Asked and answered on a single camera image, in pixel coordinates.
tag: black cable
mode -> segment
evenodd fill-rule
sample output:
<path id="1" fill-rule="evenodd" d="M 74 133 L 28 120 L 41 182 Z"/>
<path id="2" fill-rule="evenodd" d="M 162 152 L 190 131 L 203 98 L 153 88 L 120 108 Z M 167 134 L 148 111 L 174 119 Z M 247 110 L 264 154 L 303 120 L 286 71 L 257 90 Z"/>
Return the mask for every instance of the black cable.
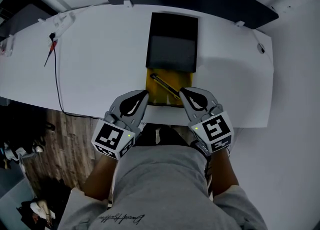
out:
<path id="1" fill-rule="evenodd" d="M 50 34 L 50 39 L 52 41 L 52 45 L 54 44 L 54 37 L 55 35 L 53 35 L 54 33 Z M 100 119 L 97 117 L 92 117 L 92 116 L 75 116 L 75 115 L 71 115 L 66 113 L 63 109 L 62 109 L 62 105 L 61 105 L 61 101 L 60 101 L 60 93 L 59 93 L 59 87 L 58 87 L 58 79 L 57 79 L 57 56 L 56 56 L 56 47 L 53 47 L 53 52 L 54 52 L 54 76 L 55 76 L 55 85 L 56 85 L 56 92 L 58 93 L 58 100 L 59 100 L 59 105 L 60 105 L 60 109 L 61 111 L 67 115 L 67 116 L 73 116 L 73 117 L 81 117 L 81 118 L 92 118 L 92 119 Z"/>

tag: hand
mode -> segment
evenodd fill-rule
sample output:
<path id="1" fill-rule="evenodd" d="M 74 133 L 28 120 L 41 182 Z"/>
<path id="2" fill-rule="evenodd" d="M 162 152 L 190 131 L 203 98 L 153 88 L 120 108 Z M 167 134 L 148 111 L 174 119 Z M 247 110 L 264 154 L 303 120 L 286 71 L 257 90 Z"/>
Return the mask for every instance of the hand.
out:
<path id="1" fill-rule="evenodd" d="M 51 215 L 46 215 L 46 217 L 45 217 L 45 219 L 46 219 L 46 222 L 47 222 L 47 224 L 48 224 L 48 226 L 49 227 L 52 227 L 52 218 L 51 218 Z"/>

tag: person's leg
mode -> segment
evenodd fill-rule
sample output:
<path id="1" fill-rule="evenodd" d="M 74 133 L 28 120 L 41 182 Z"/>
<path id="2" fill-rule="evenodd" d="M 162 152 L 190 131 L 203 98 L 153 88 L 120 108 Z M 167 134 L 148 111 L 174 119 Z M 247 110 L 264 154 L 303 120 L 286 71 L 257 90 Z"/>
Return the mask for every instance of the person's leg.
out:
<path id="1" fill-rule="evenodd" d="M 156 145 L 156 128 L 157 124 L 146 124 L 140 137 L 135 142 L 134 147 L 155 146 Z"/>
<path id="2" fill-rule="evenodd" d="M 179 146 L 188 146 L 187 142 L 179 135 L 179 133 L 170 128 L 167 125 L 164 125 L 159 130 L 160 142 L 158 145 L 179 145 Z"/>

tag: gray fabric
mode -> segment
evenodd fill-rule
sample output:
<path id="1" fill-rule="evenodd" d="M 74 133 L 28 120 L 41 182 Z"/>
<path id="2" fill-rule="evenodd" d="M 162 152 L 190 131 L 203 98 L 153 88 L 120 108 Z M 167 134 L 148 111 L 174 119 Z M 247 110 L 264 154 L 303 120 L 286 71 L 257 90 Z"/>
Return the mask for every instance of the gray fabric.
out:
<path id="1" fill-rule="evenodd" d="M 133 147 L 119 161 L 112 208 L 73 190 L 59 230 L 267 229 L 239 186 L 209 200 L 205 165 L 189 147 Z"/>

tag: white table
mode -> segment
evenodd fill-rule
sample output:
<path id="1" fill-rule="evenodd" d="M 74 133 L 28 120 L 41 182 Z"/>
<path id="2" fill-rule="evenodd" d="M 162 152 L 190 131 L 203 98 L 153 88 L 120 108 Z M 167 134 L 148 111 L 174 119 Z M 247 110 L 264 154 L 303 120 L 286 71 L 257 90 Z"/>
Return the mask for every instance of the white table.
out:
<path id="1" fill-rule="evenodd" d="M 145 89 L 151 13 L 161 11 L 199 18 L 192 85 L 211 91 L 234 127 L 266 127 L 274 71 L 271 38 L 209 14 L 155 5 L 99 5 L 75 11 L 74 24 L 56 47 L 64 110 L 103 117 L 117 96 Z M 12 56 L 0 56 L 1 97 L 60 110 L 53 54 L 44 67 L 52 31 L 53 17 L 16 34 Z M 257 40 L 267 54 L 258 52 Z M 157 106 L 147 107 L 143 121 L 189 122 L 183 108 Z"/>

